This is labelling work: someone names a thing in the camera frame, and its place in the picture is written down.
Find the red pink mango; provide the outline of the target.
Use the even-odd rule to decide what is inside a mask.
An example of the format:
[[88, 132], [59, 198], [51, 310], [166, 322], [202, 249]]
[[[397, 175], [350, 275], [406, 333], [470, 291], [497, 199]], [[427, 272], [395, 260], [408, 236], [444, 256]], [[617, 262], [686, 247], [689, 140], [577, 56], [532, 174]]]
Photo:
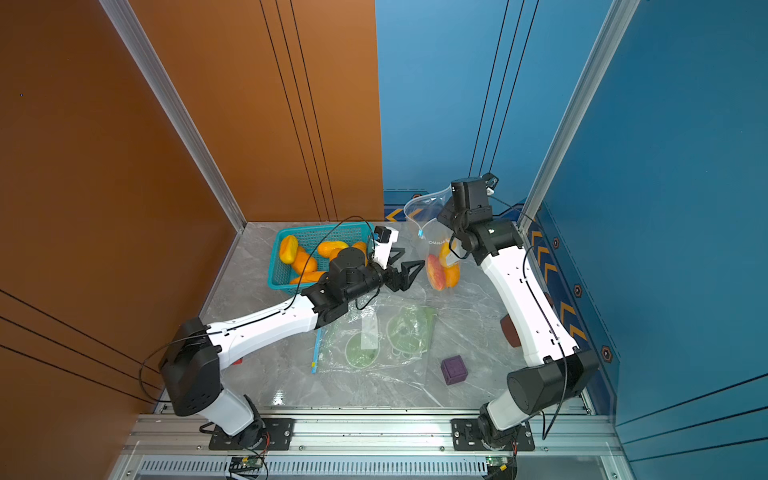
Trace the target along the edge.
[[445, 269], [436, 255], [429, 254], [426, 260], [427, 278], [433, 289], [442, 291], [446, 288]]

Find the clear zip-top bag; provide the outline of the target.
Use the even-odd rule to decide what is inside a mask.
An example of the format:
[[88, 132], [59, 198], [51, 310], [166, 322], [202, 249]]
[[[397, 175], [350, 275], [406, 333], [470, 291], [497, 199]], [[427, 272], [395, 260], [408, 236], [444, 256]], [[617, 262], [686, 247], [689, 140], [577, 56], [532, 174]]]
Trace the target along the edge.
[[411, 199], [404, 206], [408, 224], [415, 232], [417, 253], [425, 259], [429, 254], [439, 256], [442, 245], [450, 243], [451, 251], [458, 257], [464, 254], [458, 239], [452, 239], [452, 231], [443, 225], [438, 217], [446, 204], [452, 199], [450, 188], [425, 194]]

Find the large orange mango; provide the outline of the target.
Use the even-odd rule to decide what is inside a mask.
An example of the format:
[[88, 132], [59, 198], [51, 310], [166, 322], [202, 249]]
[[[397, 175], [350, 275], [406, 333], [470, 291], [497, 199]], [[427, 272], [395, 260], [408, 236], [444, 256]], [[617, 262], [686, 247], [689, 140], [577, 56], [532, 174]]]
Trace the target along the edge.
[[458, 257], [451, 251], [449, 242], [442, 245], [438, 260], [443, 268], [445, 287], [456, 287], [460, 281], [460, 265]]

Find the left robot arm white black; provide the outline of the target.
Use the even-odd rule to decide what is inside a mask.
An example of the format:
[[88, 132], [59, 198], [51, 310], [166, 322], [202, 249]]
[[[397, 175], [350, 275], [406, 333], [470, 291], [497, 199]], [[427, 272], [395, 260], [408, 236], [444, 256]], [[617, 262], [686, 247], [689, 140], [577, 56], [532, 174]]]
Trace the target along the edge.
[[349, 312], [349, 304], [386, 287], [406, 291], [425, 267], [423, 260], [381, 267], [350, 247], [329, 271], [291, 300], [234, 320], [182, 324], [159, 362], [176, 415], [200, 415], [243, 448], [266, 439], [266, 424], [254, 402], [224, 386], [221, 372], [247, 355], [287, 337], [324, 327]]

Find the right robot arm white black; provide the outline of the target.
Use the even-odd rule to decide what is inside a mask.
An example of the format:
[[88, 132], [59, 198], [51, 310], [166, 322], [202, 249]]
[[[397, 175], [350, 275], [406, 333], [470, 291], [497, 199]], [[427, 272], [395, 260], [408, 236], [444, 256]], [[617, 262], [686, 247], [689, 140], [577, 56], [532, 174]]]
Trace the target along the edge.
[[507, 390], [485, 404], [478, 417], [482, 441], [504, 449], [526, 421], [578, 396], [600, 362], [557, 319], [531, 268], [532, 249], [515, 222], [494, 216], [489, 191], [495, 183], [491, 174], [453, 181], [438, 221], [451, 230], [448, 245], [459, 241], [496, 288], [526, 362], [507, 375]]

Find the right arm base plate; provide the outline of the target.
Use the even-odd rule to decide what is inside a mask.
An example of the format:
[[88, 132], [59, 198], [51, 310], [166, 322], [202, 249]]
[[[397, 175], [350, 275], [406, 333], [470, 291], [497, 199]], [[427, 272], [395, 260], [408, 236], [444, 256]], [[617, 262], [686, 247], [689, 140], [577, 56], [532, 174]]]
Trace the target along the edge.
[[533, 433], [528, 422], [497, 430], [484, 417], [454, 418], [450, 421], [453, 449], [462, 452], [532, 452]]

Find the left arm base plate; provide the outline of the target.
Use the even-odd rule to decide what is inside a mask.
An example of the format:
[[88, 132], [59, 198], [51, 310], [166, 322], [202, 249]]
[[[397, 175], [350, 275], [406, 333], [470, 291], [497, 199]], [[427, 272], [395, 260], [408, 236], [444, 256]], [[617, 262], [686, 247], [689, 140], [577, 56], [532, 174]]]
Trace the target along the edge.
[[294, 418], [266, 418], [257, 420], [255, 425], [230, 436], [219, 426], [215, 426], [210, 432], [208, 448], [212, 451], [287, 451], [293, 439], [294, 427]]

